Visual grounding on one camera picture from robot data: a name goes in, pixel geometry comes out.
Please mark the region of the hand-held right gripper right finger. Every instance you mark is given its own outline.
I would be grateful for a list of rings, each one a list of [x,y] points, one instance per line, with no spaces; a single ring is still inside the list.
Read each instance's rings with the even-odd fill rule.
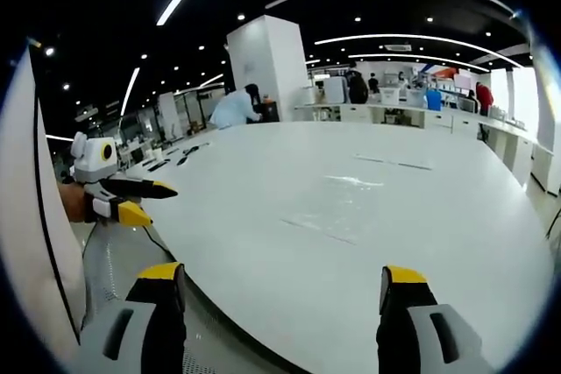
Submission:
[[[492,373],[482,340],[450,305],[437,302],[426,278],[386,265],[377,329],[380,373]]]

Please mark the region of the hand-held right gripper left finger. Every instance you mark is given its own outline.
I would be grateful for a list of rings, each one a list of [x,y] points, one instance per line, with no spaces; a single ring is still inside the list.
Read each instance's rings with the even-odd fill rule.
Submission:
[[[80,373],[181,373],[186,340],[184,266],[154,265],[82,331]]]

